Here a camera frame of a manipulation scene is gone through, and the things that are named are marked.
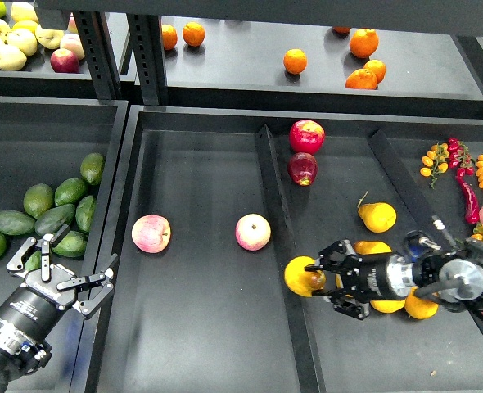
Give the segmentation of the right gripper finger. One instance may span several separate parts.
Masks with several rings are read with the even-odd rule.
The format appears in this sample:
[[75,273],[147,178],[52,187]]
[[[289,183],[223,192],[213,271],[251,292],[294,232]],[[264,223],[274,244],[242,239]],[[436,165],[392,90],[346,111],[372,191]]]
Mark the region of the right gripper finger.
[[360,258],[347,239],[332,243],[318,253],[314,262],[305,266],[306,272],[358,273]]
[[370,314],[370,296],[364,293],[348,293],[345,288],[331,290],[319,289],[313,291],[313,297],[322,297],[332,304],[332,308],[341,314],[358,320],[366,319]]

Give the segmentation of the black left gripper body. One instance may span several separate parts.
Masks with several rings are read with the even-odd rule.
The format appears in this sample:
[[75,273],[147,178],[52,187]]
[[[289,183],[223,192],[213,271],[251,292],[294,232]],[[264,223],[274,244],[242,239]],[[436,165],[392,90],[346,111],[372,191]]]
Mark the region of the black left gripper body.
[[24,281],[0,306],[0,321],[13,325],[34,341],[43,341],[57,325],[64,313],[77,301],[77,291],[59,291],[57,285],[70,282],[74,273],[56,264],[51,279],[42,281],[36,269],[28,272]]

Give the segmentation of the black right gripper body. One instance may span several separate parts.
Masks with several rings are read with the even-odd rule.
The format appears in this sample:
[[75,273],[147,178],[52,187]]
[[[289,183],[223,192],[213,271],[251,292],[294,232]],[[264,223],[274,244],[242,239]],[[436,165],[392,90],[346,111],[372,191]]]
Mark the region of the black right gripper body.
[[404,300],[414,288],[413,264],[395,252],[371,255],[345,253],[339,273],[343,300]]

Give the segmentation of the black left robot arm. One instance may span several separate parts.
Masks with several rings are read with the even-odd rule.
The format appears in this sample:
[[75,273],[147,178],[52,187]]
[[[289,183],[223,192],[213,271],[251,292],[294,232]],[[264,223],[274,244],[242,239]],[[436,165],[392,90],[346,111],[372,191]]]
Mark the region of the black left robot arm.
[[68,310],[91,318],[114,293],[117,254],[106,269],[81,277],[51,262],[52,248],[69,232],[64,224],[39,239],[29,237],[7,263],[8,273],[22,283],[0,306],[0,392],[46,367],[52,357],[46,338]]

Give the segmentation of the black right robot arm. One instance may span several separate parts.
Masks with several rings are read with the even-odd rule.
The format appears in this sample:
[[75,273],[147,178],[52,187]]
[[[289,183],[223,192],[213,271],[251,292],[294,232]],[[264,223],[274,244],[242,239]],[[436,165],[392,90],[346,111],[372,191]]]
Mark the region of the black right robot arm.
[[347,239],[332,243],[304,268],[340,277],[334,290],[313,291],[325,296],[336,311],[356,319],[368,316],[372,300],[404,300],[409,295],[429,300],[451,312],[467,310],[483,321],[483,242],[455,240],[437,219],[436,229],[447,245],[417,230],[404,239],[404,252],[362,255]]

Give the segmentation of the yellow pear under arm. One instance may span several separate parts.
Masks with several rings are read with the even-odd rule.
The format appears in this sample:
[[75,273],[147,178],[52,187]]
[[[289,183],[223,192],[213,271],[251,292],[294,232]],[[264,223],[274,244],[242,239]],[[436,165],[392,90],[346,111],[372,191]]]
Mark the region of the yellow pear under arm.
[[371,300],[370,305],[383,314],[393,314],[405,306],[405,300]]

